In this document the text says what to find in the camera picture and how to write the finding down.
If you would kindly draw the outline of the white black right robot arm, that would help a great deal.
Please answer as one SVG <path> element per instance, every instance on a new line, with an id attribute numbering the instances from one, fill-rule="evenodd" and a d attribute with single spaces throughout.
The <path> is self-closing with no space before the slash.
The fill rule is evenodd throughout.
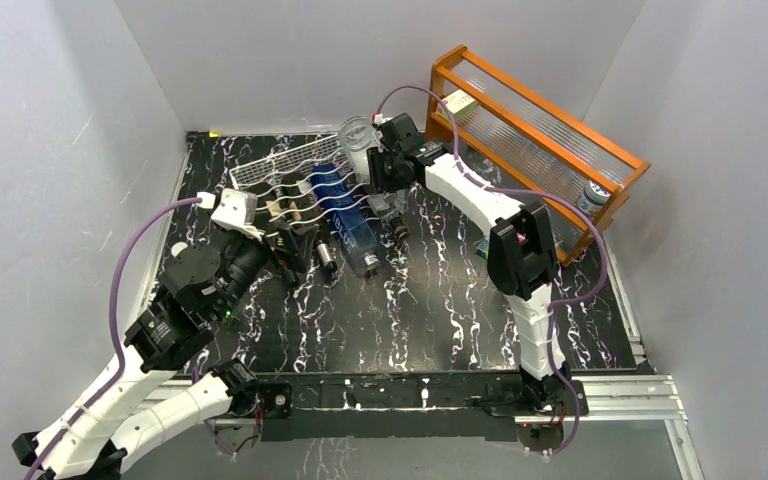
<path id="1" fill-rule="evenodd" d="M 452 142 L 425 139 L 406 113 L 378 118 L 373 128 L 380 142 L 367 151 L 374 192 L 419 184 L 460 210 L 487 240 L 488 276 L 507 300 L 519 334 L 522 387 L 515 402 L 537 414 L 550 413 L 563 399 L 556 371 L 564 361 L 551 357 L 559 350 L 549 328 L 558 259 L 547 208 L 497 192 L 458 158 Z"/>

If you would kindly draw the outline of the blue labelled clear bottle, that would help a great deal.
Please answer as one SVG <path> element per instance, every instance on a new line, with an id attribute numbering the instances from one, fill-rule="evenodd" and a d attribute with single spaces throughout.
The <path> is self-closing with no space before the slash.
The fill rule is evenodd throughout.
<path id="1" fill-rule="evenodd" d="M 310 182 L 317 204 L 336 231 L 350 266 L 360 275 L 371 275 L 380 266 L 376 253 L 378 237 L 337 167 L 330 162 L 313 166 Z"/>

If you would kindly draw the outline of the dark green wine bottle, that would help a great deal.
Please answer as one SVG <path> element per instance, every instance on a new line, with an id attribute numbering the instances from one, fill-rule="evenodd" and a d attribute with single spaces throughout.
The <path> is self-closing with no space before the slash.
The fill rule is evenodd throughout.
<path id="1" fill-rule="evenodd" d="M 299 286 L 299 275 L 306 269 L 306 263 L 300 249 L 298 230 L 290 224 L 286 209 L 281 206 L 272 185 L 257 182 L 249 191 L 257 196 L 254 224 L 264 234 L 263 242 L 272 264 L 290 287 Z"/>

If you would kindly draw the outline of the clear glass bottle silver cap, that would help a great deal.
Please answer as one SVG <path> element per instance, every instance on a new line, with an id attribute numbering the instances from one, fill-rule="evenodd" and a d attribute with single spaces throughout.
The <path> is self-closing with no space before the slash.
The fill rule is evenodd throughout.
<path id="1" fill-rule="evenodd" d="M 338 140 L 343 148 L 357 181 L 370 182 L 370 169 L 367 151 L 377 148 L 376 130 L 370 120 L 363 116 L 347 119 L 337 132 Z"/>

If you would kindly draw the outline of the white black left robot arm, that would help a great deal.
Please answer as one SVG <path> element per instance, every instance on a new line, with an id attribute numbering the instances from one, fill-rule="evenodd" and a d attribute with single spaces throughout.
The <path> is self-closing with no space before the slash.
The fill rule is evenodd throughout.
<path id="1" fill-rule="evenodd" d="M 19 435 L 19 463 L 43 479 L 118 479 L 139 459 L 189 428 L 222 415 L 291 414 L 292 388 L 263 381 L 239 359 L 210 368 L 172 397 L 138 407 L 214 339 L 267 262 L 291 272 L 310 260 L 315 227 L 278 223 L 276 245 L 218 228 L 208 244 L 183 245 L 162 273 L 154 300 L 126 330 L 119 353 L 60 420 Z"/>

